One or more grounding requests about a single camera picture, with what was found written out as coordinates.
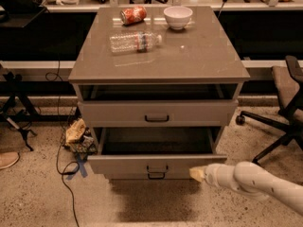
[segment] chair leg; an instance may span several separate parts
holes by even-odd
[[[283,123],[280,123],[280,122],[277,122],[273,119],[269,119],[269,118],[266,118],[266,117],[263,117],[263,116],[260,116],[260,115],[257,115],[255,113],[250,113],[250,112],[247,112],[247,111],[241,111],[240,115],[237,116],[236,118],[236,123],[241,125],[245,122],[245,116],[247,117],[250,117],[252,119],[255,119],[263,124],[266,124],[266,125],[269,125],[269,126],[272,126],[276,129],[279,129],[281,131],[288,131],[289,130],[289,125],[287,124],[283,124]]]
[[[290,137],[290,135],[288,133],[284,134],[282,137],[280,137],[279,139],[277,139],[271,146],[269,146],[268,148],[266,148],[264,151],[262,151],[260,154],[258,154],[254,159],[253,159],[253,163],[259,165],[258,160],[260,160],[261,158],[263,158],[264,156],[266,156],[267,154],[269,154],[270,152],[272,152],[275,148],[277,148],[280,145],[284,145],[286,142],[290,142],[293,138]]]

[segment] desk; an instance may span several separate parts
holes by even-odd
[[[69,81],[91,129],[95,173],[109,179],[184,179],[192,166],[223,162],[216,146],[249,79],[211,7],[192,7],[187,27],[172,30],[164,8],[123,26],[120,8],[98,11]],[[163,44],[148,53],[113,55],[112,33],[152,30]]]
[[[0,23],[0,28],[24,28],[41,14],[46,12],[46,7],[37,7],[28,13],[10,13],[6,22]]]

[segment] floor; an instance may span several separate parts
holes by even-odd
[[[71,107],[64,105],[67,112]],[[40,106],[43,113],[51,112],[51,109],[52,104]],[[275,99],[260,106],[257,100],[244,98],[234,117],[240,110],[283,120],[276,116],[278,107]],[[34,148],[30,152],[18,132],[12,131],[7,123],[0,123],[0,152],[20,152],[17,164],[0,170],[0,226],[77,226],[72,195],[56,168],[63,127],[66,123],[33,123],[30,128],[38,135],[28,138]],[[244,126],[238,126],[233,118],[225,128],[217,150],[227,154],[228,165],[234,165],[251,160],[280,134],[278,130],[249,119]],[[71,151],[61,148],[59,170],[63,171],[74,159]],[[303,151],[296,142],[278,148],[261,164],[279,178],[303,184]],[[64,176],[64,182],[74,194],[80,227],[296,227],[302,222],[301,216],[273,198],[250,200],[230,190],[192,180],[109,181],[103,175],[94,174],[88,163],[85,168],[86,177],[82,177],[80,172]]]

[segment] red can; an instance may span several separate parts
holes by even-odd
[[[121,20],[123,25],[127,26],[144,20],[146,14],[146,10],[142,6],[124,9],[121,11]]]

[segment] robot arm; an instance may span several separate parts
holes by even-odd
[[[303,186],[279,179],[253,163],[194,167],[189,174],[199,182],[205,180],[209,185],[225,187],[257,200],[272,196],[303,216]]]

